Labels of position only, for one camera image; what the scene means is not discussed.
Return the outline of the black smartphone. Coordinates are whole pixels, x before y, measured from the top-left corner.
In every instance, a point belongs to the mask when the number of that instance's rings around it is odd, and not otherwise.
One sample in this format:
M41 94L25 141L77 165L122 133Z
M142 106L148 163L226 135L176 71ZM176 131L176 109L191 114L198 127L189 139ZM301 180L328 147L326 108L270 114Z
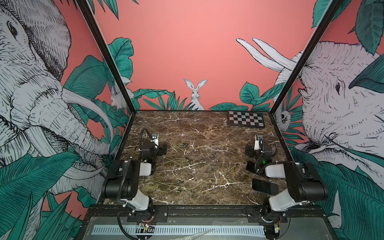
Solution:
M260 175L260 176L265 175L264 164L262 162L256 163L256 162L248 161L246 165L246 170L256 175Z
M258 179L252 180L252 189L270 196L275 196L279 193L279 186L277 184Z

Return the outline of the green wired earphones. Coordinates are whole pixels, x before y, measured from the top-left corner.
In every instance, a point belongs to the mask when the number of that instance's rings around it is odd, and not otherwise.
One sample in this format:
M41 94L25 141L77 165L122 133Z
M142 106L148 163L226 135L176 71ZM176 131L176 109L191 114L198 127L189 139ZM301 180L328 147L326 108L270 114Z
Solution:
M174 166L168 170L159 170L151 177L142 177L140 187L143 192L159 193L198 193L204 194L216 189L238 187L244 181L230 177L227 170L220 170L206 161Z

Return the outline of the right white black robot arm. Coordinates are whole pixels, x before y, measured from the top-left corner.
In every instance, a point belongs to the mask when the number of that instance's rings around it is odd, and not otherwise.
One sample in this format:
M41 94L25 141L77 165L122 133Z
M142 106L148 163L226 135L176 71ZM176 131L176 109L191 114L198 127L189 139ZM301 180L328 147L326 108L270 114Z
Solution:
M270 196L264 203L265 212L284 212L328 198L329 191L312 163L272 162L277 152L278 147L273 150L261 135L255 136L253 145L245 146L245 154L255 159L247 162L248 172L264 178L286 180L287 188L281 192L277 184L256 178L252 180L253 191Z

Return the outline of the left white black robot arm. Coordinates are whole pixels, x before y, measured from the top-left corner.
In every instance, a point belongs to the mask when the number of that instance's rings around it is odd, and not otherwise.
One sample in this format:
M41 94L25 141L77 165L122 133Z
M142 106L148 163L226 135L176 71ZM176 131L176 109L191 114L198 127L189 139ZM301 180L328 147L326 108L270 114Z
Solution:
M113 161L102 186L102 197L115 200L135 212L153 215L153 200L139 190L139 178L154 175L157 158L166 153L167 146L159 145L159 134L143 128L139 138L139 156Z

